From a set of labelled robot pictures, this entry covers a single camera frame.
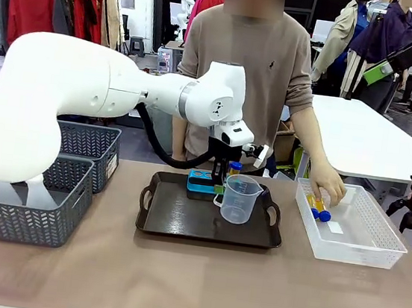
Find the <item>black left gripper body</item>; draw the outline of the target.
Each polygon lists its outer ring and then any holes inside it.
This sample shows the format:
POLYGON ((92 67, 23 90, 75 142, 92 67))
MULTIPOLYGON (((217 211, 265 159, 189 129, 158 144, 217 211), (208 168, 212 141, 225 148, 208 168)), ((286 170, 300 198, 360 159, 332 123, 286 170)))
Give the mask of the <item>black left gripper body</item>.
POLYGON ((218 162, 221 162, 222 160, 227 162, 239 162, 243 153, 241 146, 231 147, 230 145, 225 144, 225 142, 213 138, 212 136, 208 139, 207 149, 207 152, 212 154, 214 159, 218 162))

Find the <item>person's left hand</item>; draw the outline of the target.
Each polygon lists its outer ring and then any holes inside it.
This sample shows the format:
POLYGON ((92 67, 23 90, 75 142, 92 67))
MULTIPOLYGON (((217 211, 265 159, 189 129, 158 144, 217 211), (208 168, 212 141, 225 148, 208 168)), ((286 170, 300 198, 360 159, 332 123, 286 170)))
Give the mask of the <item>person's left hand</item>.
POLYGON ((316 198, 322 198, 322 189, 328 193, 332 207, 337 206, 346 195, 346 188, 341 177, 328 164, 311 165, 310 184, 316 198))

